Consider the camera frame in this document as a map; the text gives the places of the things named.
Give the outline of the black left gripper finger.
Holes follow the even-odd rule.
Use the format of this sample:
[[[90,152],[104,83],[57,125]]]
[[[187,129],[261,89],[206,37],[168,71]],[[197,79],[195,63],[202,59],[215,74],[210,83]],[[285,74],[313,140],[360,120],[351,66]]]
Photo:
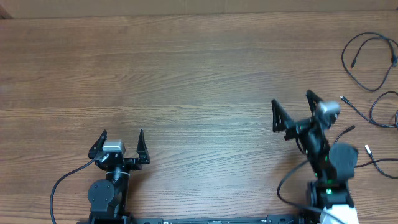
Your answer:
[[[144,139],[144,130],[141,129],[139,133],[139,139],[137,143],[136,152],[139,155],[139,160],[141,164],[149,164],[150,163],[150,155],[147,150],[147,146]]]
[[[104,129],[98,140],[93,144],[93,146],[88,151],[88,158],[94,159],[97,154],[103,150],[104,142],[107,140],[107,131]]]

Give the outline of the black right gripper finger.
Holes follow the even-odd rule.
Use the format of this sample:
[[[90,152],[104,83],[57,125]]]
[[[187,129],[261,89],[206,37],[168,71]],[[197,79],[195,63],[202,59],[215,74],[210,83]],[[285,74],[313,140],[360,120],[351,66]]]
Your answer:
[[[312,116],[318,116],[317,106],[323,100],[317,94],[315,94],[312,90],[307,90],[306,97],[308,100],[308,104],[309,104]]]
[[[271,104],[273,113],[273,132],[281,132],[289,129],[294,124],[293,119],[276,99],[273,99]]]

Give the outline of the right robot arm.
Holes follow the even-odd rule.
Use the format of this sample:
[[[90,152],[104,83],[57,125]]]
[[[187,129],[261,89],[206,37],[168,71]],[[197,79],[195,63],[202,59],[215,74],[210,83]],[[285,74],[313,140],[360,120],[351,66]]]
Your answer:
[[[306,155],[316,177],[307,185],[306,205],[293,203],[299,215],[267,217],[268,223],[358,223],[358,212],[349,191],[348,181],[354,177],[358,150],[346,143],[329,144],[325,131],[340,113],[336,101],[324,101],[313,91],[306,97],[311,117],[293,120],[277,100],[272,100],[273,131],[284,132],[285,140],[294,139]]]

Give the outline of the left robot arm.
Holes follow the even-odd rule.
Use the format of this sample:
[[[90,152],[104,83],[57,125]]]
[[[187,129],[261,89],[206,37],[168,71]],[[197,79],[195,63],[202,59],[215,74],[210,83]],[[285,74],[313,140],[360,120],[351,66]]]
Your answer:
[[[142,169],[150,162],[150,155],[140,130],[137,143],[137,157],[126,157],[122,140],[108,140],[103,131],[90,148],[88,157],[105,171],[105,178],[92,183],[88,189],[90,223],[135,223],[135,218],[126,210],[130,172]]]

